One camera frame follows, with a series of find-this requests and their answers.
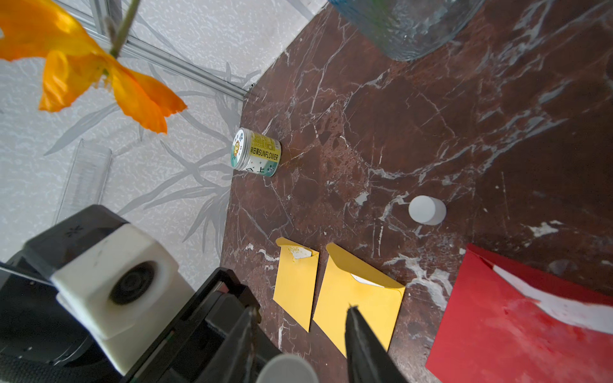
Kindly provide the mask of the white glue stick cap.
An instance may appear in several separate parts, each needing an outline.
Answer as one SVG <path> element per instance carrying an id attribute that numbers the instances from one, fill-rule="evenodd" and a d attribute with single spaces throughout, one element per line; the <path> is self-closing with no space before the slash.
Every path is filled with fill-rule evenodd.
<path id="1" fill-rule="evenodd" d="M 409 205 L 412 220 L 419 224 L 436 226 L 445 219 L 447 209 L 445 204 L 430 196 L 416 196 Z"/>

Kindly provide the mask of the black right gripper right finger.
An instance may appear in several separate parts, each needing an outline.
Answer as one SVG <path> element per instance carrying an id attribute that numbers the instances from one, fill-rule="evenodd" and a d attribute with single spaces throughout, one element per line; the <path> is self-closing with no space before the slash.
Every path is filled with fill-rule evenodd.
<path id="1" fill-rule="evenodd" d="M 357 306 L 347 311 L 345 342 L 349 382 L 407 383 Z"/>

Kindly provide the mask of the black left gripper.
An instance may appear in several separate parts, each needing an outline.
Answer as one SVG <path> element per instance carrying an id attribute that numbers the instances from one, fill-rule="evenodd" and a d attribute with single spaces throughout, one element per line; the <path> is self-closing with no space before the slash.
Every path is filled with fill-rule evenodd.
<path id="1" fill-rule="evenodd" d="M 219 267 L 194 289 L 134 367 L 120 374 L 81 323 L 57 301 L 51 277 L 125 224 L 92 205 L 27 241 L 1 266 L 4 382 L 195 382 L 248 307 L 260 305 Z"/>

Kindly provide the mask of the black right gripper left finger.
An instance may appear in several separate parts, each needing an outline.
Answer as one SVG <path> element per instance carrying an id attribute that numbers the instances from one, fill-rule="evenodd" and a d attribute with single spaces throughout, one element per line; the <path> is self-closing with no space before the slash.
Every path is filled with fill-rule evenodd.
<path id="1" fill-rule="evenodd" d="M 248 307 L 195 382 L 255 382 L 257 311 Z"/>

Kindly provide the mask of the white glue stick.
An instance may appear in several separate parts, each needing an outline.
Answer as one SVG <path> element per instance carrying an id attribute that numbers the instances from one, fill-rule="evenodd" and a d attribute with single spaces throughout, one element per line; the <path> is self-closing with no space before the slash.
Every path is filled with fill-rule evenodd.
<path id="1" fill-rule="evenodd" d="M 319 383 L 313 367 L 294 354 L 281 354 L 261 370 L 256 383 Z"/>

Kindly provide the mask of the red envelope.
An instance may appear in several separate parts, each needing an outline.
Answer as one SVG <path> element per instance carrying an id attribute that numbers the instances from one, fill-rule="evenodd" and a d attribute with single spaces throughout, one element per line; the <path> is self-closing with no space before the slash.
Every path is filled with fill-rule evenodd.
<path id="1" fill-rule="evenodd" d="M 610 382 L 612 299 L 469 245 L 426 368 L 443 382 Z"/>

